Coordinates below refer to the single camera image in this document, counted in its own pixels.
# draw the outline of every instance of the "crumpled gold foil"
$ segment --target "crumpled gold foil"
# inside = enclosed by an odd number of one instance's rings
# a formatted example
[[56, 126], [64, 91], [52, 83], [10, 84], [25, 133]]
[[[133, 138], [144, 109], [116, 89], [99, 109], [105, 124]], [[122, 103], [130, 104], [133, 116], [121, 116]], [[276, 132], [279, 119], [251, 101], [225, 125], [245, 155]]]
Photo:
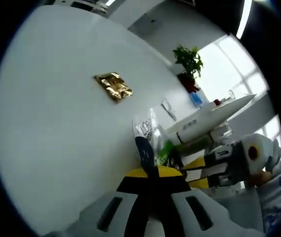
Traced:
[[94, 78], [106, 90], [108, 95], [116, 102], [134, 94], [118, 73], [95, 75]]

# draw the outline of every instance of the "person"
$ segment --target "person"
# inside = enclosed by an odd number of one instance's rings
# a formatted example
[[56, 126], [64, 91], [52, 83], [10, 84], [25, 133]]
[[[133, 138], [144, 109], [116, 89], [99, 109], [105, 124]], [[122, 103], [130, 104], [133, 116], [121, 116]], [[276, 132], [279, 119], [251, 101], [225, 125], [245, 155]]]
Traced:
[[247, 182], [256, 186], [265, 232], [273, 232], [281, 220], [281, 159], [271, 170], [262, 170]]

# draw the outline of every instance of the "green plant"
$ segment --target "green plant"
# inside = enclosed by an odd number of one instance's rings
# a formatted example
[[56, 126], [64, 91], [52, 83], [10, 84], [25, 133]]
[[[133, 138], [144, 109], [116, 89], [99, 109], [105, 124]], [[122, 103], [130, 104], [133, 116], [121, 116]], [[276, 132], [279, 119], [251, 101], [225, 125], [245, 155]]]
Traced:
[[194, 79], [194, 74], [197, 72], [199, 77], [201, 76], [201, 68], [203, 67], [203, 62], [200, 55], [198, 54], [198, 48], [194, 47], [192, 50], [179, 45], [175, 50], [176, 63], [182, 64], [185, 71], [192, 79]]

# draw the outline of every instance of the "potted plant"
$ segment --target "potted plant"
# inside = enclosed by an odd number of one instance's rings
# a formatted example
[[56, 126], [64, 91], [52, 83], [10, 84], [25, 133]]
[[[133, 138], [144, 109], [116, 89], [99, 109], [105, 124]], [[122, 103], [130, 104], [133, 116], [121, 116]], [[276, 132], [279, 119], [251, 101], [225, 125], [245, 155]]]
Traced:
[[195, 86], [195, 78], [197, 75], [201, 76], [201, 68], [203, 67], [203, 62], [198, 54], [198, 48], [194, 47], [190, 50], [179, 45], [173, 52], [176, 64], [181, 64], [184, 67], [184, 72], [177, 75], [179, 81], [189, 93], [198, 91], [198, 87]]

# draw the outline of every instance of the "white table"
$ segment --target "white table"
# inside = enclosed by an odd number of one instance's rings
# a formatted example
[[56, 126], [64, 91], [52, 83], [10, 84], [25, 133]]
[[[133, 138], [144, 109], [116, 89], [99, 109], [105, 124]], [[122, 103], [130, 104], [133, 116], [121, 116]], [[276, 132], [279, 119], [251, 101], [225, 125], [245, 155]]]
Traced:
[[[39, 234], [65, 228], [137, 167], [135, 114], [186, 93], [144, 41], [101, 16], [42, 6], [0, 66], [0, 177]], [[135, 94], [120, 104], [92, 78], [118, 72]]]

